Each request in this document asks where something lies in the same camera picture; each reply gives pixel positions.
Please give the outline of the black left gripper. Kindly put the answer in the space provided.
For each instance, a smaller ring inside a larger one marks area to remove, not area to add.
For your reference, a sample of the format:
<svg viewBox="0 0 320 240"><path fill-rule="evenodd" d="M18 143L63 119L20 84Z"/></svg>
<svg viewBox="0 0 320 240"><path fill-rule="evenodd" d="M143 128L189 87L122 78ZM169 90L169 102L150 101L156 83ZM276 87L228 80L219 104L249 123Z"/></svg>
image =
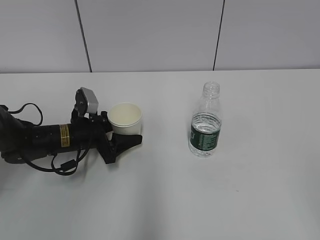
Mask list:
<svg viewBox="0 0 320 240"><path fill-rule="evenodd" d="M89 114L89 117L79 117L74 109L70 120L70 146L82 150L97 149L106 164L116 162L116 157L123 152L142 143L140 134L123 135L112 133L111 142L107 133L112 131L108 120L108 113L101 111L98 114Z"/></svg>

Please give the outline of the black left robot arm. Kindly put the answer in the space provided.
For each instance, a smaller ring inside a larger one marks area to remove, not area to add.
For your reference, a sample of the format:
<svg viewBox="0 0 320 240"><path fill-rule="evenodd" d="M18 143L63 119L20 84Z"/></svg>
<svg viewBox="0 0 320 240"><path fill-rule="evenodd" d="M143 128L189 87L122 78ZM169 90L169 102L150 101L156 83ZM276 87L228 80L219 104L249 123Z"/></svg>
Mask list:
<svg viewBox="0 0 320 240"><path fill-rule="evenodd" d="M0 153L9 164L24 164L50 155L68 153L78 149L97 149L106 164L116 162L121 153L138 146L139 134L107 134L112 126L106 111L100 115L79 117L74 110L67 124L35 125L14 117L5 105L0 107Z"/></svg>

